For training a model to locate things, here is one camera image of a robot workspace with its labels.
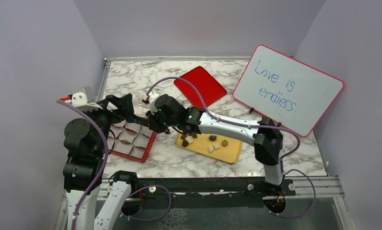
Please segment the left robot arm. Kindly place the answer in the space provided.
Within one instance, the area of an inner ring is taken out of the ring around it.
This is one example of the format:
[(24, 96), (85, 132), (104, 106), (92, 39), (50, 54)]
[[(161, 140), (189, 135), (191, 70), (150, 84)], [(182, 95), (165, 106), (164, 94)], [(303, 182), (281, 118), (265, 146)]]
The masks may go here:
[(63, 169), (64, 189), (68, 201), (69, 230), (111, 230), (128, 197), (138, 192), (135, 172), (117, 171), (112, 190), (101, 210), (96, 212), (102, 175), (109, 155), (107, 136), (114, 123), (123, 120), (146, 124), (146, 119), (134, 114), (132, 94), (113, 95), (95, 102), (98, 109), (83, 111), (73, 106), (73, 97), (59, 99), (58, 104), (81, 115), (64, 129), (64, 147), (68, 159)]

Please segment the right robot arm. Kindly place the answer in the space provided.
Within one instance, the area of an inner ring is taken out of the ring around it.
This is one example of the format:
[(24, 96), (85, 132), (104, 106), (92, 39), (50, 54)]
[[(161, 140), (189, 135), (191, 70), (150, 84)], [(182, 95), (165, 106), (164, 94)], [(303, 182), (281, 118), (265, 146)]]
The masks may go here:
[(149, 111), (149, 129), (163, 133), (169, 127), (184, 134), (213, 134), (232, 138), (254, 147), (255, 159), (265, 170), (264, 189), (276, 195), (283, 189), (283, 172), (279, 153), (283, 147), (283, 135), (270, 118), (247, 121), (218, 114), (210, 114), (207, 109), (185, 108), (175, 98), (167, 94), (151, 92), (146, 96)]

